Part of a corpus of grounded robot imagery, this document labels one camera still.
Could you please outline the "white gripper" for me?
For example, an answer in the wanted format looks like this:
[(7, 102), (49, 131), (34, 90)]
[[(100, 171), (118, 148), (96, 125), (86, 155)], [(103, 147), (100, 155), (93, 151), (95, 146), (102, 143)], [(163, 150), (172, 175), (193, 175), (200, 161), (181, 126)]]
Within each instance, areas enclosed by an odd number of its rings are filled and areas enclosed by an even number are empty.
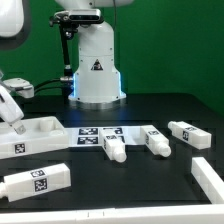
[(26, 132), (26, 128), (21, 122), (24, 114), (1, 80), (2, 76), (0, 71), (0, 117), (12, 126), (17, 134), (22, 135)]

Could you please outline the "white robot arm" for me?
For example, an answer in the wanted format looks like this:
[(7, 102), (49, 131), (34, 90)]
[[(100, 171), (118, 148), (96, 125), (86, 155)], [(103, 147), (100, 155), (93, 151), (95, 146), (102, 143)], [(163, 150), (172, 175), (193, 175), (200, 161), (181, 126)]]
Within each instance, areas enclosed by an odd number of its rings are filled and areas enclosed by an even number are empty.
[[(102, 7), (118, 7), (134, 0), (55, 0), (63, 9), (50, 19), (60, 29), (65, 79), (73, 92), (69, 99), (88, 109), (109, 109), (122, 105), (121, 75), (114, 65), (114, 30), (104, 21)], [(79, 67), (71, 68), (67, 41), (79, 36)]]

